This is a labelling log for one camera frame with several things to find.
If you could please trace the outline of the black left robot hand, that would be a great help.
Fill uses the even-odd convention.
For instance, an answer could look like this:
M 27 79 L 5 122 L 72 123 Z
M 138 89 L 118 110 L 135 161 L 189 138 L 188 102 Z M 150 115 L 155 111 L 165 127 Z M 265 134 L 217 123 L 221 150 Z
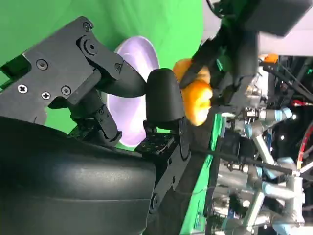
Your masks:
M 258 70 L 257 31 L 244 29 L 234 16 L 224 16 L 219 31 L 193 55 L 179 86 L 186 88 L 197 73 L 208 67 L 211 74 L 212 108 L 217 113 L 238 115 L 248 107 L 246 91 Z

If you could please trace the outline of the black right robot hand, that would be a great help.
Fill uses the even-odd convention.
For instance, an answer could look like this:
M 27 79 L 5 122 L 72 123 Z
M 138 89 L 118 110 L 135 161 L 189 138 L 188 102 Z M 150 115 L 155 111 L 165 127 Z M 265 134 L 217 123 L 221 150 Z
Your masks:
M 147 235 L 170 208 L 191 157 L 178 81 L 147 80 L 80 16 L 1 67 L 0 232 Z M 145 97 L 146 137 L 116 148 L 100 93 Z

